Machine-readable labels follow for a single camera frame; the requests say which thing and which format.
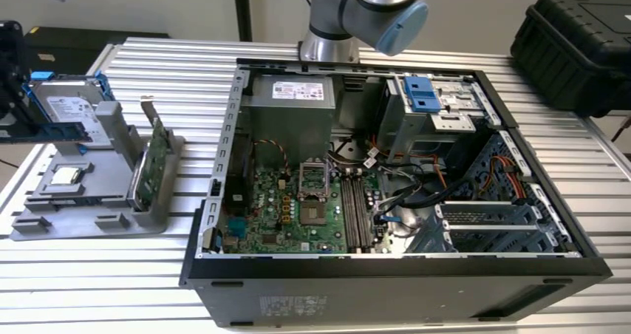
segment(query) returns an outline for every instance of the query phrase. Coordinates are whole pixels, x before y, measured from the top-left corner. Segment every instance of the green circuit board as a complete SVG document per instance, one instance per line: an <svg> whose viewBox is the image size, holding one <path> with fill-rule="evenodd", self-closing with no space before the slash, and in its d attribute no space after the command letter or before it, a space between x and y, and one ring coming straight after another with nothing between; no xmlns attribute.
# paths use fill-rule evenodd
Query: green circuit board
<svg viewBox="0 0 631 334"><path fill-rule="evenodd" d="M249 214L228 220L225 253L346 253L340 179L330 178L329 194L321 206L322 216L308 219L305 215L300 218L300 207L310 207L317 201L306 200L304 203L297 199L296 174L280 188L281 172L270 168L256 169ZM309 177L304 183L317 188L321 181ZM374 175L366 175L364 184L366 190L378 190ZM289 222L282 224L285 197L290 200L290 214Z"/></svg>
<svg viewBox="0 0 631 334"><path fill-rule="evenodd" d="M144 206L149 206L153 196L160 192L164 167L168 154L168 133L160 119L153 127L153 134L142 154L141 169L137 171L136 197Z"/></svg>

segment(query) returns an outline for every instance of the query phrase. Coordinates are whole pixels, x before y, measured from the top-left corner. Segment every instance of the chip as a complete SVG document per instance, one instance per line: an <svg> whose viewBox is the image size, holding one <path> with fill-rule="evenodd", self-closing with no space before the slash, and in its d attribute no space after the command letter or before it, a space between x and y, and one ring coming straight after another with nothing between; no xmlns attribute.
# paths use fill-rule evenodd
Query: chip
<svg viewBox="0 0 631 334"><path fill-rule="evenodd" d="M324 204L318 201L300 202L300 224L301 225L325 225Z"/></svg>
<svg viewBox="0 0 631 334"><path fill-rule="evenodd" d="M262 234L262 244L277 244L276 234Z"/></svg>

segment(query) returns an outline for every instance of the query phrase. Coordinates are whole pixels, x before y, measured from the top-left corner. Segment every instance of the black case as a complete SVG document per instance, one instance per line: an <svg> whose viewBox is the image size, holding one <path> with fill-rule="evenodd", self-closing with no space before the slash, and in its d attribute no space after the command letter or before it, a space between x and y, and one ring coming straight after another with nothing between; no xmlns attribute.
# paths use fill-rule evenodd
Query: black case
<svg viewBox="0 0 631 334"><path fill-rule="evenodd" d="M631 0L537 0L511 54L556 109L631 109Z"/></svg>
<svg viewBox="0 0 631 334"><path fill-rule="evenodd" d="M84 75L106 44L121 44L128 37L168 38L165 33L137 33L33 27L24 36L30 70Z"/></svg>

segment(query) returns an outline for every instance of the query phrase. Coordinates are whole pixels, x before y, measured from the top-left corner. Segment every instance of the aluminum extrusion table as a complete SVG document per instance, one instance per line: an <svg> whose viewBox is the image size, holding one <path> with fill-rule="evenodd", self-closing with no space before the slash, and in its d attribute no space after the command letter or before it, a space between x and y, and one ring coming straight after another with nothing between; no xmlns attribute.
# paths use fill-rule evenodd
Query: aluminum extrusion table
<svg viewBox="0 0 631 334"><path fill-rule="evenodd" d="M108 46L92 71L109 77L128 123L146 135L138 98L152 95L164 124L186 138L168 230L142 238L12 242L10 222L54 153L37 145L0 193L0 327L2 333L224 332L193 291L177 288L192 212L208 191L237 57L293 59L286 44L130 38ZM589 120L541 105L501 55L361 50L365 64L480 69L520 124L613 277L516 323L422 327L262 328L266 332L631 333L631 167Z"/></svg>

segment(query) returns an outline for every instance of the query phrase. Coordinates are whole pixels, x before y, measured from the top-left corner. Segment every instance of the black hard case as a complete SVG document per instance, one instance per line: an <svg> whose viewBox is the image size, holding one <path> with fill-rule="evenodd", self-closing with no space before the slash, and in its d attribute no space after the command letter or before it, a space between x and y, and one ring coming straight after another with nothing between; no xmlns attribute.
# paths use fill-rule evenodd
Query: black hard case
<svg viewBox="0 0 631 334"><path fill-rule="evenodd" d="M631 0L537 0L525 14L511 54L547 103L631 109Z"/></svg>

